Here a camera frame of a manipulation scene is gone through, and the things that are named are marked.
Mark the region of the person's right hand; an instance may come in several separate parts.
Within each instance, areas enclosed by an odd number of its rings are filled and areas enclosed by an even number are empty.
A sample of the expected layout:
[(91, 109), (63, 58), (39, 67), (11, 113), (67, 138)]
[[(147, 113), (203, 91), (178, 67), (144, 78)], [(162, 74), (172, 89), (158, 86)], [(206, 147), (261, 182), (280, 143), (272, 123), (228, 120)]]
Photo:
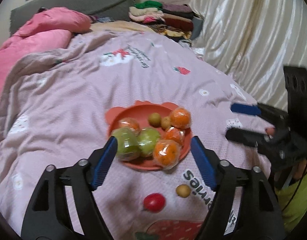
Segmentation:
[[(275, 133), (275, 128), (274, 127), (265, 128), (265, 132), (269, 136), (272, 137)], [(293, 178), (295, 180), (299, 180), (302, 177), (303, 172), (305, 172), (305, 174), (307, 174), (307, 160), (306, 159), (302, 160), (299, 164), (296, 165), (296, 171), (293, 175)]]

